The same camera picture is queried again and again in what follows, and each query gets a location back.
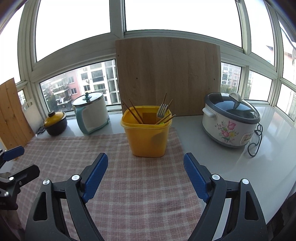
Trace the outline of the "metal fork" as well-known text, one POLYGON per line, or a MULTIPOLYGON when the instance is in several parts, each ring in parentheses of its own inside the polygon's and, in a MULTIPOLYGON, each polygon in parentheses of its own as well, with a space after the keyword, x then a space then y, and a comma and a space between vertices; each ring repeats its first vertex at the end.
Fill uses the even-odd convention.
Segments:
POLYGON ((168 108, 168 105, 162 103, 162 104, 159 106, 159 109, 158 109, 158 112, 157 112, 157 118, 162 119, 162 118, 165 116, 165 113, 166 113, 166 111, 167 111, 167 108, 168 108))

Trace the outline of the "pine plank panel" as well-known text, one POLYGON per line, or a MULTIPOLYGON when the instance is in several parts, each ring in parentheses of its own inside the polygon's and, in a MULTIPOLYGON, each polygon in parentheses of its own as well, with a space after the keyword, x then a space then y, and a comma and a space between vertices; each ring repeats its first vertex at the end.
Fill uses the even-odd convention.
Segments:
POLYGON ((1 84, 1 142, 6 149, 26 146, 34 132, 22 111, 13 78, 1 84))

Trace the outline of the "black scissors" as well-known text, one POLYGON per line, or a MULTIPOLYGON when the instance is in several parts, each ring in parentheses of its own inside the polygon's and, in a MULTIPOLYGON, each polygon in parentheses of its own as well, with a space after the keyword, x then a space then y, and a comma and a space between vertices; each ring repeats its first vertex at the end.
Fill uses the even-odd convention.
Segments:
POLYGON ((36 131, 36 135, 42 134, 42 133, 44 133, 45 131, 46 131, 46 129, 45 129, 43 126, 41 126, 41 127, 39 127, 38 130, 36 131))

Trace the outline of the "white cutting board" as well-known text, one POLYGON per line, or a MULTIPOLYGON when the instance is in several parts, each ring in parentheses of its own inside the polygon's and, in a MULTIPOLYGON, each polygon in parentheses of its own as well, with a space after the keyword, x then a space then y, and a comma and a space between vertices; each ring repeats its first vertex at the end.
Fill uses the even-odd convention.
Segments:
POLYGON ((33 99, 26 101, 22 105, 22 111, 25 118, 34 133, 43 125, 43 119, 39 113, 37 105, 33 99))

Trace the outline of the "black pot yellow lid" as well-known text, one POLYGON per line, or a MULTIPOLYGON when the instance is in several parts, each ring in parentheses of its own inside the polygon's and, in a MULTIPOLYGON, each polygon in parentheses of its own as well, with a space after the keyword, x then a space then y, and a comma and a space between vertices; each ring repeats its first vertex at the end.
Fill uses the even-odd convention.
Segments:
POLYGON ((66 113, 63 111, 51 111, 44 120, 43 127, 51 136, 60 135, 67 128, 66 113))

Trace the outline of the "white teal electric pot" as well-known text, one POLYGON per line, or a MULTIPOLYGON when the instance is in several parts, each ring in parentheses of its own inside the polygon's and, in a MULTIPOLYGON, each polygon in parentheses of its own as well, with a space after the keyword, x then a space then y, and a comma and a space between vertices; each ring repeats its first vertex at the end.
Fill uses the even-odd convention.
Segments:
POLYGON ((110 121, 104 95, 100 91, 86 92, 74 99, 72 106, 78 126, 85 135, 103 128, 110 121))

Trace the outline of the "floral white rice cooker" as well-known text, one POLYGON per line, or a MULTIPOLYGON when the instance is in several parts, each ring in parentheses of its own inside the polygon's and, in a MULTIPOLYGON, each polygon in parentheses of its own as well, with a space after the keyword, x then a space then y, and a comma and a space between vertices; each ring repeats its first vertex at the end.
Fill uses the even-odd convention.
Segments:
POLYGON ((237 92, 212 92, 205 96, 202 125, 216 142, 227 147, 244 147, 260 122, 258 110, 237 92))

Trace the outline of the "pink plaid table cloth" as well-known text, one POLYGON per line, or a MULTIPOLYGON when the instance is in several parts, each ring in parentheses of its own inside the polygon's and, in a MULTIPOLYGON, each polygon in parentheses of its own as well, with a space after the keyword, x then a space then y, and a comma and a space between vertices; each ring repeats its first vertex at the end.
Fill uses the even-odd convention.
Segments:
POLYGON ((187 240, 202 214, 201 200, 184 169, 184 152, 170 128, 160 158, 134 156, 123 133, 89 137, 33 138, 14 161, 16 173, 31 164, 37 179, 18 195, 18 215, 26 224, 42 184, 65 181, 107 154, 108 168, 87 208, 105 240, 187 240))

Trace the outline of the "yellow plastic utensil bin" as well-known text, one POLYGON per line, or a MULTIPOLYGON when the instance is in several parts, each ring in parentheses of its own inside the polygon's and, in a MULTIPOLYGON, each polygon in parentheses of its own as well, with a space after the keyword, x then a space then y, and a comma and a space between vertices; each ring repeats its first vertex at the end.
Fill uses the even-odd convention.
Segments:
MULTIPOLYGON (((124 112, 120 121, 132 154, 149 158, 163 156, 166 152, 169 128, 173 120, 171 119, 163 125, 155 125, 159 121, 157 119, 158 106, 142 105, 136 106, 136 108, 144 120, 144 124, 139 124, 128 110, 124 112)), ((138 117, 133 107, 130 110, 138 117)), ((166 111, 165 116, 168 114, 171 114, 170 110, 166 111)))

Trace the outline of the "large wooden board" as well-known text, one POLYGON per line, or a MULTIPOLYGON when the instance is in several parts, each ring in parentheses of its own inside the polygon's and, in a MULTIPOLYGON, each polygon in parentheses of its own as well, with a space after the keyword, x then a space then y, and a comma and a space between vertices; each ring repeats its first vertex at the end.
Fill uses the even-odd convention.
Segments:
POLYGON ((201 115, 204 97, 219 92, 219 45, 170 37, 126 38, 115 42, 119 94, 128 106, 159 106, 173 99, 177 116, 201 115))

